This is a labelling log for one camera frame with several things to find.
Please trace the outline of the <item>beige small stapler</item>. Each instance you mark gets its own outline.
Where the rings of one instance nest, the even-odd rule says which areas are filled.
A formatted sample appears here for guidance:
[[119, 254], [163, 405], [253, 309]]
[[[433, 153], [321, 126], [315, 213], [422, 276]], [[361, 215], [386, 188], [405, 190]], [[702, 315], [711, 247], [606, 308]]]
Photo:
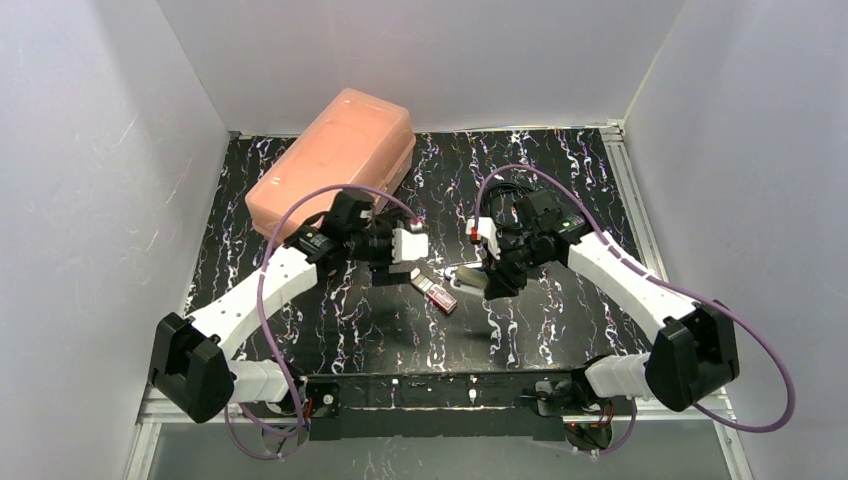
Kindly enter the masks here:
[[443, 270], [443, 277], [452, 289], [480, 297], [488, 281], [480, 262], [447, 266]]

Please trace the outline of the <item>red white staple box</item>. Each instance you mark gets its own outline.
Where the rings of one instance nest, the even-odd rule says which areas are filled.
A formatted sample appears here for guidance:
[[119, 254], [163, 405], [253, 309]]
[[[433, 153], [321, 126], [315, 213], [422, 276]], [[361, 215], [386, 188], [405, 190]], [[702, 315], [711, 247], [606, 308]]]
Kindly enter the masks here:
[[445, 314], [451, 314], [455, 310], [457, 300], [444, 287], [426, 275], [414, 276], [411, 284]]

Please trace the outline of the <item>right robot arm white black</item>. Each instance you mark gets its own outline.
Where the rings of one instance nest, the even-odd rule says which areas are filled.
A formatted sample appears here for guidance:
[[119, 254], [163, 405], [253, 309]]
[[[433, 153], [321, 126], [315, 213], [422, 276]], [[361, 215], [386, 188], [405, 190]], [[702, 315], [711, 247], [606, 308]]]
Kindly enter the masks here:
[[583, 399], [643, 397], [680, 412], [739, 376], [734, 323], [727, 314], [658, 285], [580, 205], [534, 191], [513, 207], [518, 218], [513, 231], [490, 217], [466, 223], [469, 240], [485, 252], [485, 299], [517, 296], [530, 270], [558, 262], [599, 288], [652, 342], [647, 354], [600, 356], [573, 370], [571, 383]]

